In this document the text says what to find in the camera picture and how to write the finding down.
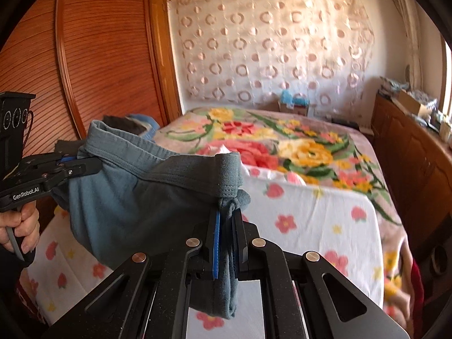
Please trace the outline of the person's left hand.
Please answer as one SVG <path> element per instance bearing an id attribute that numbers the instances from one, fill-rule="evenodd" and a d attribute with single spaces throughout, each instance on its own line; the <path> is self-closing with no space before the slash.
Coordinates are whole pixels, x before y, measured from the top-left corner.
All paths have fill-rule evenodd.
<path id="1" fill-rule="evenodd" d="M 7 227 L 14 230 L 16 237 L 23 237 L 21 250 L 29 253 L 39 241 L 39 211 L 36 208 L 36 201 L 25 204 L 20 211 L 9 210 L 0 215 L 0 243 L 7 251 L 13 252 L 14 248 L 6 231 Z"/>

